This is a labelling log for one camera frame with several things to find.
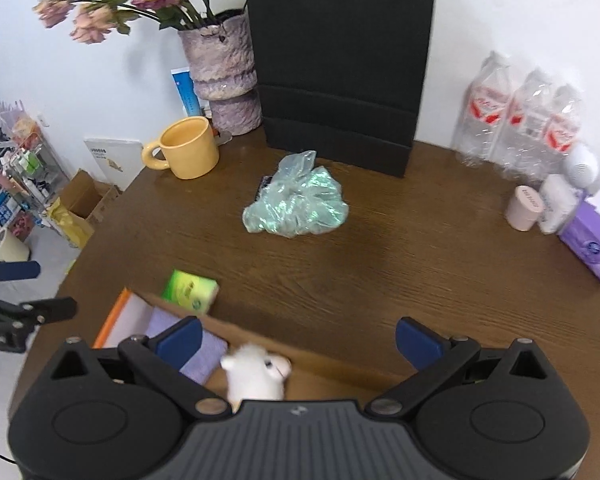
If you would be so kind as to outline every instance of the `plastic water bottle pack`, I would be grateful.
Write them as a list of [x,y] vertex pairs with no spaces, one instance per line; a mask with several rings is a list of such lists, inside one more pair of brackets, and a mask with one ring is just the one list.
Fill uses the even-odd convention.
[[568,84],[552,98],[549,76],[539,68],[511,96],[508,68],[495,52],[484,61],[469,88],[454,149],[468,166],[490,160],[506,178],[539,184],[561,172],[580,130],[582,98]]

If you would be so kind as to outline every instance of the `screw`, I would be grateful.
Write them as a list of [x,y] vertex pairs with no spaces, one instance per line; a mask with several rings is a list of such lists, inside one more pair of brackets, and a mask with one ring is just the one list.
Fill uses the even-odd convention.
[[402,405],[393,399],[376,399],[371,402],[371,411],[378,415],[395,415],[402,409]]
[[306,406],[296,406],[292,410],[289,410],[289,413],[291,413],[291,415],[295,415],[295,416],[302,416],[308,411],[309,411],[309,409]]
[[226,402],[217,397],[207,397],[196,402],[196,410],[203,415],[220,415],[226,410]]

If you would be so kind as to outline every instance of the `blue gripper pad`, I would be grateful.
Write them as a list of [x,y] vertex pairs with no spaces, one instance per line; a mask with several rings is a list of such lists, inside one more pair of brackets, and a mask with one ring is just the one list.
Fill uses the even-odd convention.
[[40,275],[38,262],[0,263],[0,282],[15,282],[16,280],[32,280]]
[[410,317],[403,317],[395,327],[395,345],[417,371],[440,359],[450,347],[449,341]]
[[155,354],[180,370],[200,350],[202,323],[197,317],[186,317],[155,337]]

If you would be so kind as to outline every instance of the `floor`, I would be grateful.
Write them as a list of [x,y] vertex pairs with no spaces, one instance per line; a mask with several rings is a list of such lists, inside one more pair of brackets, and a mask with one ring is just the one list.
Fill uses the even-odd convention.
[[[64,279],[70,264],[79,254],[51,229],[36,227],[27,239],[32,259],[42,266],[35,280],[0,283],[0,299],[11,303],[25,300],[52,298]],[[7,412],[14,386],[24,364],[25,354],[0,352],[0,453],[11,457],[7,444]],[[20,480],[22,477],[13,464],[0,460],[0,480]]]

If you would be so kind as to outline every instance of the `purple tissue package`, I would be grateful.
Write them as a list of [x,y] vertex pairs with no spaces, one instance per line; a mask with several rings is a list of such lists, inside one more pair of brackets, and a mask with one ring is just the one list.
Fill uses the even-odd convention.
[[581,202],[558,236],[600,280],[600,215],[596,208]]

